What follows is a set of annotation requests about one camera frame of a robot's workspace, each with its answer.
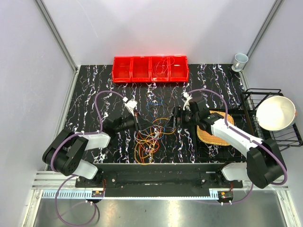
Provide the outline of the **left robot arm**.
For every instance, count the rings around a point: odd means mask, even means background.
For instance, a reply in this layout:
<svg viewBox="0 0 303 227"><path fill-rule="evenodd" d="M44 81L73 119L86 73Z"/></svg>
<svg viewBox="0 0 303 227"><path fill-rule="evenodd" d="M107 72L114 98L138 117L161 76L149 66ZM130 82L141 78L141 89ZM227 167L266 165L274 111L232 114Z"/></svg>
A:
<svg viewBox="0 0 303 227"><path fill-rule="evenodd" d="M128 115L115 120L105 119L103 131L72 132L63 129L42 156L42 161L53 171L64 176L77 175L86 178L91 187L98 187L102 183L102 175L98 168L82 159L85 151L95 148L106 148L113 138L122 131L142 131L153 124L139 115Z"/></svg>

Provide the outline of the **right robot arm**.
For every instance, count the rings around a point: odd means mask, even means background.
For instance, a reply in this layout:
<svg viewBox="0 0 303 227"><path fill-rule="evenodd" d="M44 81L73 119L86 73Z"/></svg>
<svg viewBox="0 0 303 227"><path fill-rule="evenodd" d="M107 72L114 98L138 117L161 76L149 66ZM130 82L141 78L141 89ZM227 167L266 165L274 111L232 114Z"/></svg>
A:
<svg viewBox="0 0 303 227"><path fill-rule="evenodd" d="M205 104L191 101L188 106L174 107L167 127L188 129L191 126L223 139L246 158L245 163L229 163L221 168L215 175L219 187L226 187L235 180L249 180L263 189L270 184L278 185L280 177L283 177L281 184L287 181L287 169L273 139L263 140L244 132L222 115L211 113Z"/></svg>

